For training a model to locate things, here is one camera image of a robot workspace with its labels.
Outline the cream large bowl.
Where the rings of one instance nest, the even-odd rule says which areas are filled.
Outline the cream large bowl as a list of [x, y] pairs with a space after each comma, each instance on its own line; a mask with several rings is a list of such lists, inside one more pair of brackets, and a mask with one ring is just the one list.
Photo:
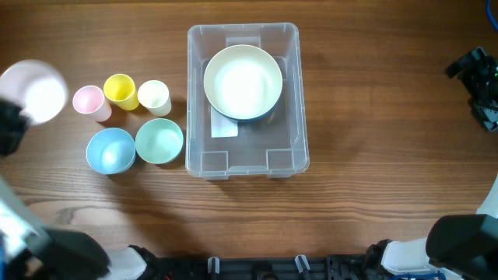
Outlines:
[[238, 44], [219, 51], [203, 76], [207, 100], [276, 100], [283, 75], [276, 60], [259, 47]]

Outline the dark blue large bowl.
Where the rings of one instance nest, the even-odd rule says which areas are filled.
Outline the dark blue large bowl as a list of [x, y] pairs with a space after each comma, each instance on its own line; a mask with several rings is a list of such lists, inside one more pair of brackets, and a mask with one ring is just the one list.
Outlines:
[[276, 100], [227, 100], [214, 99], [209, 100], [212, 108], [222, 114], [224, 117], [228, 117], [230, 120], [241, 121], [241, 122], [251, 122], [261, 120], [267, 117], [276, 109], [279, 104], [279, 98]]

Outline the pink bowl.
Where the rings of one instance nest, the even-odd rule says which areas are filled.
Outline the pink bowl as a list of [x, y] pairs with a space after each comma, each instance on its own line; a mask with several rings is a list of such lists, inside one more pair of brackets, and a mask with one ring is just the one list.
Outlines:
[[23, 60], [1, 74], [1, 98], [21, 107], [30, 125], [44, 124], [56, 117], [68, 101], [62, 75], [39, 60]]

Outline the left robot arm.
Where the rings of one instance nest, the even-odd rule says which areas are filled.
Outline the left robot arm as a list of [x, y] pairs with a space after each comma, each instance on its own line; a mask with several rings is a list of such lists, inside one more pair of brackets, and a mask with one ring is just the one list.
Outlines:
[[139, 279], [133, 248], [106, 252], [92, 237], [41, 222], [1, 180], [2, 279]]

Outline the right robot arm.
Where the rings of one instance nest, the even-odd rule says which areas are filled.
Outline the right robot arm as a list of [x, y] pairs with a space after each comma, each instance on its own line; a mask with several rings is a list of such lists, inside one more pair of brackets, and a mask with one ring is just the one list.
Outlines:
[[[481, 47], [447, 67], [468, 90], [472, 114], [487, 132], [497, 130], [497, 59]], [[425, 238], [383, 240], [369, 247], [359, 270], [365, 279], [495, 279], [497, 187], [472, 215], [440, 218]]]

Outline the light blue bowl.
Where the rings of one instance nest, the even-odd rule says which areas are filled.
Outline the light blue bowl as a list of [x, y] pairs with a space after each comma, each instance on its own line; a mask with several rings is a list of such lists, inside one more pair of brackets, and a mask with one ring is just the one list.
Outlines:
[[86, 147], [87, 163], [94, 171], [104, 175], [125, 172], [132, 167], [135, 159], [135, 140], [120, 128], [99, 131]]

